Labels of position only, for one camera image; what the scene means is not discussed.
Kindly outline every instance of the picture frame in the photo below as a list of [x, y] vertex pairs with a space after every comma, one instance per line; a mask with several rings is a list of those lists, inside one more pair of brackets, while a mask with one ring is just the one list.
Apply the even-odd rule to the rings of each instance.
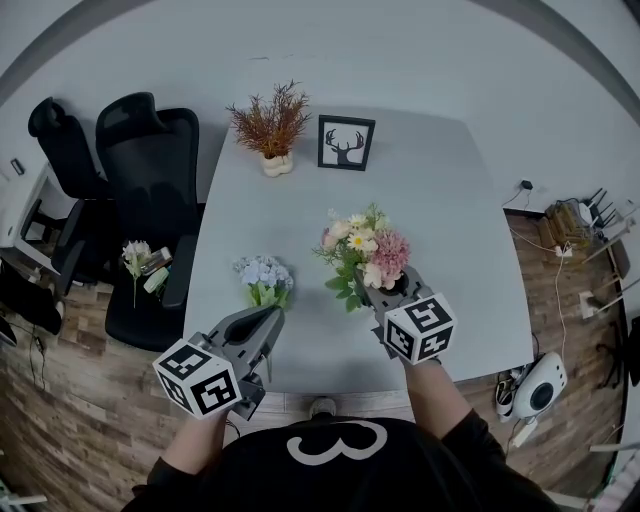
[[373, 119], [318, 116], [318, 167], [364, 171], [375, 126]]

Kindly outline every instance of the small flower vase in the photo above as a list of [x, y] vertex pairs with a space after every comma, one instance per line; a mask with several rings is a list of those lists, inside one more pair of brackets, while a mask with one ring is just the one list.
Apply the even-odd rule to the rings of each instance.
[[260, 163], [262, 164], [264, 173], [270, 178], [275, 178], [281, 174], [288, 174], [291, 172], [291, 169], [293, 169], [293, 155], [291, 151], [289, 151], [284, 156], [265, 158], [264, 155], [260, 153]]

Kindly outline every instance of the dried flower arrangement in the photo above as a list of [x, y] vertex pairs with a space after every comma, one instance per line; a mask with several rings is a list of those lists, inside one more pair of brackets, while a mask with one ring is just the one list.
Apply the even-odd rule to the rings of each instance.
[[303, 112], [309, 104], [309, 96], [305, 92], [295, 92], [298, 83], [291, 80], [285, 85], [275, 84], [269, 103], [256, 95], [250, 96], [251, 107], [247, 110], [240, 110], [235, 104], [227, 107], [238, 144], [259, 151], [266, 159], [289, 154], [311, 119], [311, 114]]

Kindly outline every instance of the potted plant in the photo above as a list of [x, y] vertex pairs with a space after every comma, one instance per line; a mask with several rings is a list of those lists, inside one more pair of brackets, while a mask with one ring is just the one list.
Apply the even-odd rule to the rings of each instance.
[[264, 173], [270, 177], [293, 169], [291, 149], [304, 130], [311, 114], [303, 110], [309, 103], [306, 93], [296, 93], [298, 82], [275, 84], [273, 99], [266, 103], [260, 96], [250, 96], [247, 110], [227, 107], [231, 124], [236, 129], [238, 144], [260, 153]]

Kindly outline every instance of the table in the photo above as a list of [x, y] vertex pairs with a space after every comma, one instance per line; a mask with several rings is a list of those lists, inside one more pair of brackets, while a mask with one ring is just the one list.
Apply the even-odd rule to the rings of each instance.
[[22, 176], [3, 178], [0, 189], [0, 247], [15, 247], [39, 265], [57, 274], [51, 260], [20, 237], [20, 230], [33, 203], [38, 199], [49, 173], [53, 173], [47, 162], [39, 171], [27, 169]]
[[[407, 112], [318, 107], [294, 148], [289, 175], [268, 178], [228, 133], [213, 178], [191, 275], [184, 336], [208, 332], [247, 307], [232, 271], [269, 254], [295, 289], [272, 354], [269, 391], [310, 394], [405, 389], [401, 363], [374, 334], [373, 312], [345, 311], [324, 282], [335, 273], [312, 247], [334, 208], [347, 216], [375, 201], [411, 243], [411, 265], [442, 292], [459, 321], [442, 362], [454, 380], [530, 363], [531, 326], [506, 218], [464, 123]], [[376, 120], [365, 172], [317, 167], [317, 115]]]

